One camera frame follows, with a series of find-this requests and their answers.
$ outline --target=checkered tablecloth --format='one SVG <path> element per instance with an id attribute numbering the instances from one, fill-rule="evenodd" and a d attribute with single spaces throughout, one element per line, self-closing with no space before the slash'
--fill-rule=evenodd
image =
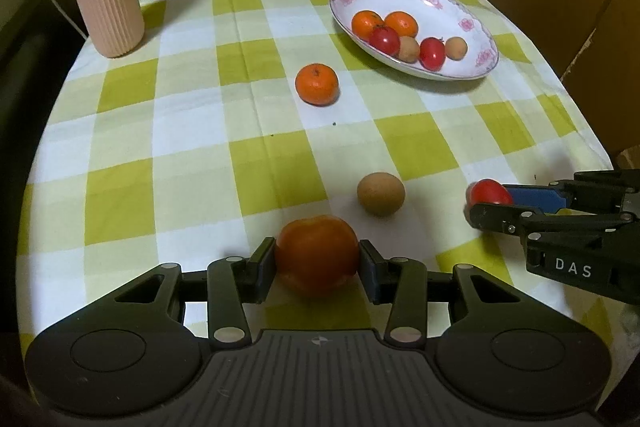
<path id="1" fill-rule="evenodd" d="M 547 184 L 610 168 L 609 159 L 532 42 L 487 0 L 458 1 L 500 51 L 481 81 L 432 82 L 383 66 L 338 29 L 328 0 L 143 0 L 136 51 L 109 60 L 87 42 L 24 195 L 23 346 L 159 263 L 203 270 L 249 255 L 293 219 L 335 214 L 384 257 L 442 271 L 473 263 L 581 321 L 612 350 L 617 382 L 639 345 L 631 309 L 529 274 L 516 238 L 480 235 L 463 216 L 465 189 L 480 178 Z M 311 62 L 338 74 L 330 107 L 296 95 L 296 73 Z M 406 186 L 404 207 L 388 219 L 356 201 L 373 171 Z M 265 304 L 246 308 L 254 332 L 380 327 L 388 314 L 356 280 L 325 301 L 276 282 Z M 186 324 L 206 335 L 206 306 L 188 306 Z M 447 325 L 446 307 L 431 305 L 430 334 Z"/>

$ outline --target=tomato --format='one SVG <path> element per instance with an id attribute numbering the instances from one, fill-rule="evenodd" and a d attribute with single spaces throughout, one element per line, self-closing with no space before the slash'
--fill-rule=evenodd
<path id="1" fill-rule="evenodd" d="M 359 259 L 358 238 L 339 217 L 297 219 L 276 240 L 280 279 L 306 297 L 321 297 L 345 284 L 355 275 Z"/>
<path id="2" fill-rule="evenodd" d="M 400 51 L 400 37 L 395 29 L 388 26 L 374 28 L 369 36 L 369 44 L 386 55 L 395 57 Z"/>
<path id="3" fill-rule="evenodd" d="M 469 192 L 469 204 L 499 203 L 513 204 L 509 191 L 495 180 L 480 180 Z"/>
<path id="4" fill-rule="evenodd" d="M 439 71 L 447 57 L 444 42 L 429 37 L 420 43 L 420 63 L 425 70 Z"/>

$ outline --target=plate rim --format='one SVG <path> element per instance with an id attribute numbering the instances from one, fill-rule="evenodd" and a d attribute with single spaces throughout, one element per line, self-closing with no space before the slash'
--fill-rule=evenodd
<path id="1" fill-rule="evenodd" d="M 498 66 L 498 63 L 500 62 L 500 53 L 498 52 L 498 47 L 495 44 L 495 40 L 494 40 L 494 36 L 491 34 L 491 32 L 486 28 L 486 26 L 484 26 L 484 24 L 482 24 L 482 21 L 480 19 L 478 19 L 478 17 L 476 17 L 473 13 L 471 13 L 468 8 L 460 3 L 457 0 L 447 0 L 452 4 L 455 4 L 458 8 L 460 8 L 465 14 L 469 15 L 475 22 L 479 23 L 481 30 L 484 32 L 484 34 L 489 38 L 489 42 L 491 43 L 491 48 L 495 53 L 495 64 L 486 72 L 480 75 L 473 75 L 473 76 L 449 76 L 446 74 L 441 74 L 438 73 L 436 71 L 429 71 L 427 69 L 424 69 L 424 72 L 427 74 L 430 74 L 432 76 L 437 76 L 438 78 L 432 78 L 432 80 L 478 80 L 479 78 L 484 78 L 486 77 L 489 73 L 491 73 L 493 70 L 495 70 L 495 68 Z M 360 42 L 356 42 L 356 44 L 360 45 L 360 47 L 365 46 L 366 48 L 375 51 L 376 54 L 381 54 L 382 52 L 380 52 L 379 50 L 377 50 L 376 48 L 374 48 L 371 44 L 369 44 L 367 41 L 362 40 L 361 38 L 359 38 L 357 35 L 355 35 L 351 29 L 347 28 L 344 24 L 342 24 L 342 22 L 340 22 L 340 19 L 338 19 L 338 17 L 335 14 L 334 11 L 334 0 L 329 0 L 329 8 L 331 10 L 331 15 L 334 17 L 334 20 L 338 23 L 338 25 L 340 26 L 340 28 L 343 29 L 343 31 L 345 33 L 347 33 L 348 36 L 350 36 L 350 38 L 355 41 L 355 39 L 358 39 Z M 375 55 L 372 55 L 372 57 L 374 57 L 376 60 L 380 61 Z M 396 63 L 398 66 L 403 66 L 403 67 L 412 67 L 412 64 L 409 64 L 407 62 L 403 62 L 402 60 L 399 60 L 398 58 L 392 57 L 391 55 L 385 55 L 386 58 L 388 58 L 389 60 L 393 61 L 394 63 Z M 406 73 L 406 74 L 410 74 L 407 73 L 404 70 L 401 69 L 397 69 L 398 71 L 401 71 L 401 73 Z M 411 76 L 416 76 L 417 78 L 424 78 L 422 76 L 417 76 L 417 75 L 411 75 Z"/>

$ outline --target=egg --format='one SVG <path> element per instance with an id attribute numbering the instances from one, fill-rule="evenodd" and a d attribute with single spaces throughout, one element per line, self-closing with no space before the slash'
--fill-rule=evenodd
<path id="1" fill-rule="evenodd" d="M 400 51 L 398 52 L 398 58 L 403 62 L 413 64 L 418 60 L 420 55 L 420 44 L 413 38 L 402 36 L 400 37 Z"/>
<path id="2" fill-rule="evenodd" d="M 397 212 L 404 203 L 404 185 L 388 172 L 373 172 L 358 183 L 358 201 L 374 216 L 386 217 Z"/>
<path id="3" fill-rule="evenodd" d="M 452 37 L 447 39 L 447 42 L 444 44 L 444 49 L 447 57 L 451 60 L 462 60 L 465 58 L 468 46 L 462 37 Z"/>

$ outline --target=white plate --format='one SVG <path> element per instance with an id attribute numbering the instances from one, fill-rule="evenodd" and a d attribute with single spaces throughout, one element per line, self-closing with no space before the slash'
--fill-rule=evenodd
<path id="1" fill-rule="evenodd" d="M 498 49 L 489 31 L 466 7 L 454 0 L 329 0 L 335 20 L 364 51 L 387 66 L 420 78 L 433 80 L 474 80 L 486 76 L 498 64 Z M 447 58 L 440 71 L 428 71 L 420 64 L 407 64 L 379 52 L 351 31 L 351 19 L 361 10 L 372 10 L 383 19 L 391 12 L 404 11 L 418 23 L 418 43 L 427 37 L 465 39 L 469 50 L 462 60 Z"/>

